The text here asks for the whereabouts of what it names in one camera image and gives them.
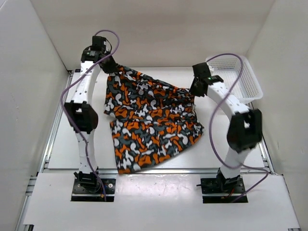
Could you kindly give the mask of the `orange camouflage shorts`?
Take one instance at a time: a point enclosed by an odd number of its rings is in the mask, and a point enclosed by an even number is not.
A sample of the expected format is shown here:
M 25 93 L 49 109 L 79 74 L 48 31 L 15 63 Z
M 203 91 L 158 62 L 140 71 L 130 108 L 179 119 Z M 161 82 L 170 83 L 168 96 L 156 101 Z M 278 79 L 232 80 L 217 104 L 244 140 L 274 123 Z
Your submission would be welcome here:
M 104 113 L 113 117 L 119 174 L 157 166 L 192 147 L 204 132 L 187 88 L 122 65 L 107 78 Z

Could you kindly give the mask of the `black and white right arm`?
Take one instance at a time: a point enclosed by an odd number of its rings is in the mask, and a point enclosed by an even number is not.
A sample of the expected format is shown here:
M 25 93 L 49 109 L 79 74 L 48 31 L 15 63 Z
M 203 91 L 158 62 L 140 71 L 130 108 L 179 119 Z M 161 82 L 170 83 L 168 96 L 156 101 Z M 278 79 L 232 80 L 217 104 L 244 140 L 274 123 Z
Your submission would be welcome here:
M 207 63 L 192 67 L 194 79 L 189 92 L 198 97 L 207 96 L 217 103 L 229 119 L 228 152 L 216 176 L 216 187 L 228 192 L 240 178 L 240 169 L 247 156 L 262 140 L 262 113 L 241 103 L 227 89 L 220 76 L 213 76 Z

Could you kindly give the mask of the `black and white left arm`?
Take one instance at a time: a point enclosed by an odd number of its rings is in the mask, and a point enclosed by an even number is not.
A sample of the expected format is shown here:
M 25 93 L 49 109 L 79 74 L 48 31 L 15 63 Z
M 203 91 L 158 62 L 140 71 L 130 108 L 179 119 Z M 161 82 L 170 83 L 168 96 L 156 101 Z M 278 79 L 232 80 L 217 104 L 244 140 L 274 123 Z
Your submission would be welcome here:
M 78 142 L 80 166 L 79 172 L 74 175 L 78 183 L 91 193 L 102 187 L 94 154 L 94 132 L 99 117 L 92 108 L 93 91 L 101 70 L 107 74 L 117 71 L 117 63 L 107 48 L 108 43 L 105 37 L 92 37 L 92 44 L 84 49 L 81 56 L 80 77 L 72 84 L 76 85 L 75 92 L 71 100 L 63 104 Z

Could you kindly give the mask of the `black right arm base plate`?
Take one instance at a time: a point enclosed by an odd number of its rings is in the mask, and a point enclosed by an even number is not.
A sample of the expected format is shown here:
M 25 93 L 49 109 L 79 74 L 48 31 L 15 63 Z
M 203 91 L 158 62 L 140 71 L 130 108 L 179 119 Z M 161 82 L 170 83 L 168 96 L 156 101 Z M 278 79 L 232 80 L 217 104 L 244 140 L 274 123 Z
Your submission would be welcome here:
M 246 194 L 237 199 L 246 191 L 243 178 L 226 188 L 220 187 L 215 178 L 201 178 L 196 186 L 201 187 L 203 204 L 248 203 Z

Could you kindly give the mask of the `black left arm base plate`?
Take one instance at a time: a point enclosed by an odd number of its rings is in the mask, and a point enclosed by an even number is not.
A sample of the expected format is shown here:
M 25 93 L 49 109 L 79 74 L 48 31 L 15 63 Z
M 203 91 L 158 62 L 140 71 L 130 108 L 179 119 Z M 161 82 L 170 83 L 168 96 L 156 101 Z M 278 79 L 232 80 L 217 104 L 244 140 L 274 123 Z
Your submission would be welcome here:
M 74 184 L 71 193 L 73 202 L 113 202 L 115 198 L 116 179 L 101 178 L 103 185 L 93 173 L 74 172 Z

